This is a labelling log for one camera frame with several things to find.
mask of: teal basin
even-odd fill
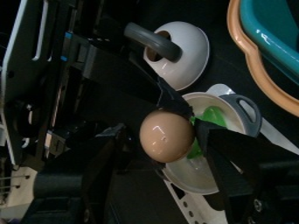
[[[299,29],[285,0],[241,0],[239,15],[263,56],[299,85]]]

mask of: egg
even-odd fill
[[[179,160],[191,151],[195,138],[192,124],[163,109],[144,118],[138,134],[144,152],[160,163]]]

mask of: white dish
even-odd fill
[[[239,113],[217,96],[207,93],[189,93],[183,96],[184,100],[192,106],[193,114],[197,116],[208,106],[216,106],[221,109],[223,118],[228,130],[245,134],[245,128],[239,117]],[[185,192],[199,193],[201,195],[212,194],[219,191],[211,170],[204,157],[199,162],[201,169],[195,169],[191,160],[184,157],[179,161],[165,164],[163,174],[168,180]]]
[[[177,61],[155,59],[156,52],[144,49],[144,60],[171,87],[179,91],[187,88],[200,77],[209,58],[209,41],[203,30],[185,22],[171,22],[155,31],[168,38],[180,48]]]

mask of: orange rim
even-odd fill
[[[295,99],[271,80],[264,69],[257,46],[241,30],[239,20],[239,0],[228,4],[228,32],[237,47],[245,54],[247,67],[256,85],[271,101],[292,115],[299,116],[299,100]]]

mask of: gray handle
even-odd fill
[[[261,115],[260,115],[257,105],[244,95],[240,95],[240,94],[224,94],[220,96],[220,98],[237,111],[241,122],[244,123],[247,134],[252,137],[256,137],[260,131],[260,126],[261,126]],[[248,104],[248,106],[253,109],[253,112],[255,112],[253,121],[244,107],[240,105],[240,101],[244,101]]]
[[[167,38],[148,31],[140,25],[128,23],[125,26],[125,37],[130,38],[142,46],[153,49],[157,54],[175,62],[181,57],[181,48]]]

